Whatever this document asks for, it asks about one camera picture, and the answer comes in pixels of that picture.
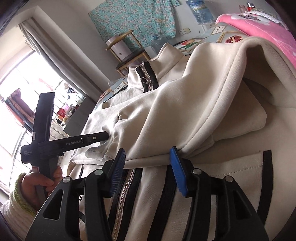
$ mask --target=bedsheet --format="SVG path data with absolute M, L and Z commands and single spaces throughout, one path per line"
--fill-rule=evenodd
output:
M 296 68 L 296 41 L 292 34 L 280 25 L 255 14 L 223 14 L 216 23 L 228 23 L 249 36 L 265 38 L 275 44 Z

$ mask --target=teal floral fabric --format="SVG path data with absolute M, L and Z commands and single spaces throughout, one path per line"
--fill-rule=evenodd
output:
M 178 5 L 178 0 L 106 0 L 89 16 L 105 42 L 133 29 L 135 37 L 147 47 L 154 35 L 175 37 L 174 7 Z M 130 36 L 124 41 L 132 51 L 139 48 Z

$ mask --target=white fleece sleeve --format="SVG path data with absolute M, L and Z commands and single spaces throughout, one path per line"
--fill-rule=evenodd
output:
M 15 183 L 15 189 L 10 193 L 9 200 L 0 207 L 0 212 L 3 214 L 10 228 L 22 240 L 25 240 L 29 228 L 37 214 L 25 201 L 20 191 L 20 184 L 24 176 L 25 173 L 19 175 Z

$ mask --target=black stripe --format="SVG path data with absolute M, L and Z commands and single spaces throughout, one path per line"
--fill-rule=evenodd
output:
M 82 220 L 82 222 L 84 222 L 85 224 L 85 215 L 82 212 L 78 211 L 78 216 Z
M 140 79 L 142 78 L 146 78 L 145 74 L 143 73 L 143 70 L 141 69 L 140 66 L 136 67 L 135 68 L 136 72 L 138 73 L 138 75 L 140 76 Z M 144 92 L 143 93 L 146 93 L 149 91 L 148 89 L 148 84 L 145 84 L 142 82 L 142 85 L 143 85 L 143 88 L 144 88 Z
M 140 185 L 143 168 L 135 169 L 135 174 L 131 182 L 130 188 L 126 195 L 126 200 L 123 206 L 122 220 L 116 241 L 124 241 L 128 232 L 128 227 L 131 221 L 131 214 L 133 211 L 133 204 L 136 199 L 138 187 Z
M 295 241 L 296 237 L 296 208 L 292 212 L 285 226 L 272 241 Z
M 111 205 L 111 209 L 110 209 L 110 213 L 109 213 L 109 217 L 108 217 L 108 223 L 109 223 L 109 227 L 110 227 L 111 231 L 114 228 L 119 196 L 120 196 L 120 193 L 122 191 L 123 184 L 124 184 L 124 182 L 126 180 L 127 175 L 128 175 L 128 169 L 124 169 L 123 172 L 122 172 L 120 183 L 119 183 L 119 191 L 117 193 L 115 193 L 114 196 L 113 196 L 113 201 L 112 201 L 112 205 Z
M 84 166 L 83 166 L 83 164 L 81 165 L 81 170 L 80 170 L 80 174 L 79 174 L 79 177 L 78 177 L 78 179 L 79 178 L 81 178 L 81 176 L 82 176 L 82 173 L 83 173 L 83 169 L 84 169 Z
M 148 73 L 148 75 L 149 75 L 149 77 L 150 77 L 150 79 L 152 81 L 153 89 L 154 90 L 157 89 L 158 86 L 159 86 L 158 81 L 157 81 L 157 78 L 156 78 L 156 75 L 155 75 L 153 69 L 151 68 L 150 63 L 148 61 L 146 61 L 146 62 L 143 62 L 143 65 L 144 65 L 144 67 L 145 67 L 145 69 L 146 69 L 146 71 L 147 71 L 147 73 Z
M 174 200 L 176 186 L 177 184 L 172 166 L 168 165 L 163 192 L 151 224 L 147 241 L 161 241 Z
M 271 150 L 267 150 L 263 152 L 262 187 L 259 206 L 257 210 L 257 214 L 260 217 L 263 224 L 265 224 L 269 212 L 273 185 L 274 172 L 272 166 Z

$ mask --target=green cuff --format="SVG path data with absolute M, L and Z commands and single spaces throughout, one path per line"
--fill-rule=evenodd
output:
M 20 207 L 25 210 L 27 213 L 29 213 L 31 216 L 35 217 L 37 214 L 37 211 L 28 204 L 28 202 L 24 199 L 21 192 L 21 183 L 26 173 L 22 173 L 17 178 L 17 181 L 15 182 L 15 189 L 12 192 L 12 198 L 20 205 Z

